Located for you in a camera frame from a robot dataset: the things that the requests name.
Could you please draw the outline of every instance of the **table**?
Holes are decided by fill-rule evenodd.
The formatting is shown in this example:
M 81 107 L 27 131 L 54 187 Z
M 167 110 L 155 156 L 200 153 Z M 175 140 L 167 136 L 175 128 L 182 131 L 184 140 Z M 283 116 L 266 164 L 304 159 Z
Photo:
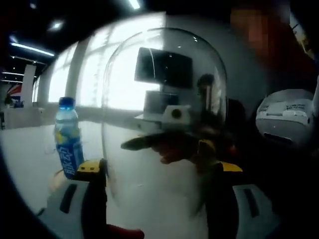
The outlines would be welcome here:
M 86 159 L 102 157 L 101 125 L 80 122 Z M 120 144 L 138 132 L 108 126 L 106 150 L 112 187 L 107 188 L 107 221 L 140 228 L 146 238 L 207 238 L 206 214 L 194 215 L 198 180 L 193 165 L 181 161 L 162 165 L 150 149 L 131 152 Z M 4 130 L 0 134 L 5 162 L 13 182 L 30 209 L 46 206 L 49 183 L 61 164 L 53 139 L 53 125 Z

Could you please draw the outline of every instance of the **water bottle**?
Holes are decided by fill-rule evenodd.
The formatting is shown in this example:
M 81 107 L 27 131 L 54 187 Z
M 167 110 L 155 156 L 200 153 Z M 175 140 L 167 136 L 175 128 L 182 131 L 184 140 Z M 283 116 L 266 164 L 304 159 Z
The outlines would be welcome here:
M 65 176 L 71 179 L 84 162 L 78 115 L 74 99 L 61 97 L 55 116 L 54 137 Z

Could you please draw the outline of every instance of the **ceiling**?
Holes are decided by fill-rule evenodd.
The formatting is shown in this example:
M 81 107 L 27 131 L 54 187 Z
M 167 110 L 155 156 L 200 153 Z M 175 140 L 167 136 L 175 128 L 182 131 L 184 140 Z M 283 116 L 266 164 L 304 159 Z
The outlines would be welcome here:
M 89 0 L 82 3 L 78 0 L 10 0 L 1 3 L 2 6 L 4 4 L 2 9 L 5 10 L 2 12 L 5 14 L 1 15 L 0 21 L 0 71 L 23 74 L 26 64 L 35 64 L 36 76 L 39 76 L 54 60 L 54 57 L 11 46 L 11 35 L 20 44 L 34 46 L 56 56 L 72 43 L 88 37 L 98 27 L 124 17 L 166 11 L 168 14 L 199 14 L 229 22 L 234 2 L 249 3 L 254 0 L 196 0 L 188 1 L 189 3 L 184 0 L 138 1 L 141 6 L 138 10 L 133 10 L 128 0 Z M 315 9 L 311 8 L 311 3 L 310 0 L 309 3 L 308 0 L 294 1 L 291 6 L 297 9 L 297 17 L 309 32 L 315 22 L 314 19 L 311 20 L 311 16 L 315 18 L 315 13 L 312 15 L 310 12 Z M 55 20 L 61 20 L 64 24 L 60 30 L 50 31 L 49 28 Z M 2 75 L 0 78 L 22 81 L 23 76 Z

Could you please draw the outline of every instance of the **white device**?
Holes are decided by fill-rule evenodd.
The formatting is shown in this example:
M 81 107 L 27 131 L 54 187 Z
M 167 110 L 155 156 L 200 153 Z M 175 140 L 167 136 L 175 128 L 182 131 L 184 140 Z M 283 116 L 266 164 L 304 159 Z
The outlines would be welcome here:
M 302 89 L 287 89 L 264 98 L 256 115 L 259 133 L 271 141 L 287 146 L 307 146 L 318 117 L 318 83 L 319 77 L 315 94 Z

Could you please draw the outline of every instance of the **clear plastic dome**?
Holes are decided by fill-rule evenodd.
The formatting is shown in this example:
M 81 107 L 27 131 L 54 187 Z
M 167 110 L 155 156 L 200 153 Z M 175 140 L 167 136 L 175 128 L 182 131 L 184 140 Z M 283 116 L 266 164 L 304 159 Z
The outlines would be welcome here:
M 108 189 L 117 205 L 133 207 L 132 198 L 138 202 L 143 192 L 156 190 L 184 195 L 191 208 L 196 207 L 198 194 L 190 191 L 197 190 L 197 179 L 191 168 L 165 168 L 150 148 L 125 148 L 123 143 L 167 130 L 188 132 L 202 122 L 223 125 L 226 73 L 216 50 L 188 31 L 151 29 L 118 47 L 104 77 L 103 154 Z M 181 187 L 185 183 L 186 191 Z

